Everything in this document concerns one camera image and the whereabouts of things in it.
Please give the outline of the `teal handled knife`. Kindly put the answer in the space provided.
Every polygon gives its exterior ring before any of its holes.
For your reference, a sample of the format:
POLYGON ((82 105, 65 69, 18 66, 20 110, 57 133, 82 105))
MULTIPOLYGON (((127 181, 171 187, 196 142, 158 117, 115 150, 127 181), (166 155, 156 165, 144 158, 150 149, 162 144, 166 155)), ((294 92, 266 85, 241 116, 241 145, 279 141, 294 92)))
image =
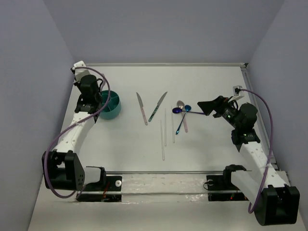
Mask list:
POLYGON ((159 99, 159 101, 158 101, 158 103, 157 103, 157 105, 156 105, 154 111, 152 112, 152 114, 151 114, 151 116, 150 116, 148 122, 151 122, 151 121, 152 121, 154 115, 156 114, 156 112, 157 112, 159 106, 161 105, 161 103, 162 103, 162 101, 164 100, 164 98, 165 98, 166 95, 167 95, 167 91, 166 91, 166 92, 161 96, 161 98, 159 99))

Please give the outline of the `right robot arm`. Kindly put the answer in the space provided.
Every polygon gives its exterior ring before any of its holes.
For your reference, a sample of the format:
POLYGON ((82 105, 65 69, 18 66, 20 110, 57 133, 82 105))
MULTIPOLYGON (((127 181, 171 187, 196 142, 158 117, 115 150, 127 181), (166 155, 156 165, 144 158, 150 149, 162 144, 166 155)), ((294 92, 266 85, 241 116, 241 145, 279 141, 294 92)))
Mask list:
POLYGON ((226 97, 198 102, 205 115, 224 118, 234 129, 231 140, 245 159, 246 166, 229 165, 222 175, 207 176, 208 190, 240 190, 251 203, 249 211, 255 214, 262 226, 295 224, 297 221, 300 193, 282 179, 263 151, 254 130, 257 108, 250 103, 240 107, 226 97))

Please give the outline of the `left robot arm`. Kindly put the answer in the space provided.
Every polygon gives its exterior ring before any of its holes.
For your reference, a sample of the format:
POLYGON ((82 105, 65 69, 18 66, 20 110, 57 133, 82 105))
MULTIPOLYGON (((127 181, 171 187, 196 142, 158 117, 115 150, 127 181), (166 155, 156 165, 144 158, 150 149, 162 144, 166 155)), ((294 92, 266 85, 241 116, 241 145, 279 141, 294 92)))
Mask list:
POLYGON ((77 86, 81 92, 71 125, 53 150, 44 153, 42 164, 48 189, 80 191, 89 184, 96 190, 106 186, 103 167, 84 167, 78 157, 81 146, 98 119, 102 98, 96 76, 85 75, 77 86))

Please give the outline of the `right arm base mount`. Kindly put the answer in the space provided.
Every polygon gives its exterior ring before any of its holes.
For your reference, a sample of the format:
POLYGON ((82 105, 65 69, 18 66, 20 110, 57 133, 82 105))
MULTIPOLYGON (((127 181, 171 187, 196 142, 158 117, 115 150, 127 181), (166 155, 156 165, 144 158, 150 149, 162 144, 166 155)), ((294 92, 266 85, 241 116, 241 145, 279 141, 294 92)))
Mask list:
POLYGON ((221 175, 207 175, 203 188, 208 191, 210 202, 247 201, 246 196, 231 183, 231 174, 246 171, 242 165, 226 166, 221 175))

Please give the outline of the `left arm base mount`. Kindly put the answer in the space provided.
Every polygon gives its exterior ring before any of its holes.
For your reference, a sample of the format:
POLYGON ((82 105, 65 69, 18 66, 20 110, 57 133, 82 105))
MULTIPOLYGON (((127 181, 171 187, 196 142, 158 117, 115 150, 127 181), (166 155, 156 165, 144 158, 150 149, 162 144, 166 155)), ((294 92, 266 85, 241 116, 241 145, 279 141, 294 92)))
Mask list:
POLYGON ((85 168, 85 182, 77 192, 78 202, 121 202, 122 176, 107 175, 104 167, 85 168))

